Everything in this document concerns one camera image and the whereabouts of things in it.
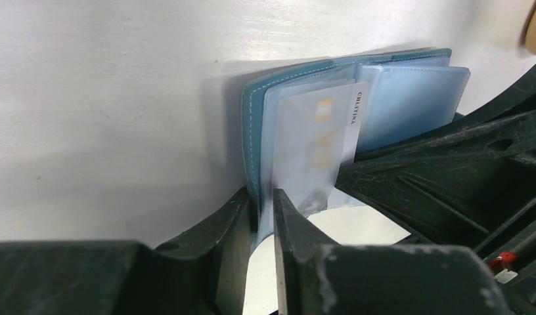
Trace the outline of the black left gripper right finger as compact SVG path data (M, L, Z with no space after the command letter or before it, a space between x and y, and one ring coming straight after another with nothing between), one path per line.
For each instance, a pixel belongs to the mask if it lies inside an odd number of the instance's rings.
M510 314L483 261L451 245L341 245L273 192L280 314Z

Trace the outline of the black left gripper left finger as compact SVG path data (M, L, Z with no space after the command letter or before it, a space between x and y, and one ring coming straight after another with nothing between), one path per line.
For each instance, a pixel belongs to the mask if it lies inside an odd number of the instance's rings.
M0 242L0 314L241 314L251 198L152 249L137 241Z

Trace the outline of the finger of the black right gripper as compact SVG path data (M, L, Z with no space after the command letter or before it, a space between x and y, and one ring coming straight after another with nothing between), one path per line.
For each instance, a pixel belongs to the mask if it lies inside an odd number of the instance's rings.
M536 110L536 64L521 76L519 80L509 86L509 88L470 114L456 114L452 123L433 131L428 131L382 148L358 153L355 155L355 161L394 154L406 150L411 146L422 144L432 138L444 137L449 133L466 131L471 127L532 110Z
M424 243L512 253L536 277L536 109L363 154L336 186Z

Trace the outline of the white credit card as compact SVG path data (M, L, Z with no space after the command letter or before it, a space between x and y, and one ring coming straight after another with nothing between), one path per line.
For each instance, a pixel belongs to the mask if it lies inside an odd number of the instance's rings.
M271 182L305 216L324 210L340 166L355 153L370 83L346 83L279 101Z

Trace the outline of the blue leather card holder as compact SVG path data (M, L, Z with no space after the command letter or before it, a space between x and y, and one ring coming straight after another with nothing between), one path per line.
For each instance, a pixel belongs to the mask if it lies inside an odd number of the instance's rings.
M245 84L241 139L257 206L252 245L274 232L273 189L305 217L359 206L336 187L355 154L451 123L470 70L450 49L419 49L307 62Z

